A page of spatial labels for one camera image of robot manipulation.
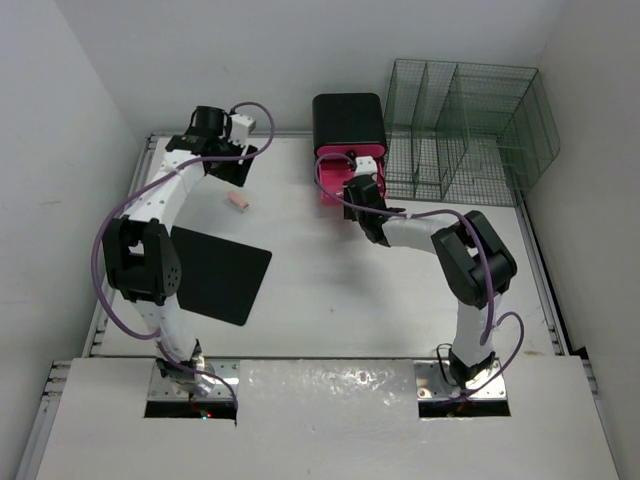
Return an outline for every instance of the pink eraser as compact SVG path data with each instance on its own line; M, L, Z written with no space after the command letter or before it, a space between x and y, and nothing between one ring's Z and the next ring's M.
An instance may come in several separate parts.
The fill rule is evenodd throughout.
M231 191L227 193L227 198L241 212L244 212L247 208L249 208L249 202L247 202L244 198L242 198L242 196L237 192Z

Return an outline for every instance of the wire shelf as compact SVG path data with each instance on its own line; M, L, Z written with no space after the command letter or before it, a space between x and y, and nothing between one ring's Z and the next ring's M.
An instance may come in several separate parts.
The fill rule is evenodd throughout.
M392 198L516 206L560 150L535 68L396 60L385 129Z

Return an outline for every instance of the wire grid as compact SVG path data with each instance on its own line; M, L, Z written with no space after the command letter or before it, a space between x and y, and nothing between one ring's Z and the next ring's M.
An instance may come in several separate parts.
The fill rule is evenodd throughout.
M514 206L559 151L534 68L396 60L387 98L393 198Z

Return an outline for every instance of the black mat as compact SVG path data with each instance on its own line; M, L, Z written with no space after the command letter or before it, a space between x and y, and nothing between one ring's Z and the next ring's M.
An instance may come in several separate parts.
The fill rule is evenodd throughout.
M271 252L180 227L171 239L182 264L180 306L242 326L271 261Z

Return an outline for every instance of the white wall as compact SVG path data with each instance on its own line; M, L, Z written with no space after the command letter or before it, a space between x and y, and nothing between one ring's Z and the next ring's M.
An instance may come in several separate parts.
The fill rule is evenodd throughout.
M0 479L13 478L51 361L79 355L89 251L141 139L53 0L0 7Z
M593 362L622 478L640 478L640 3L569 2L541 60L561 152L530 199Z
M136 132L255 99L281 128L326 91L385 98L393 60L535 65L562 0L56 0Z

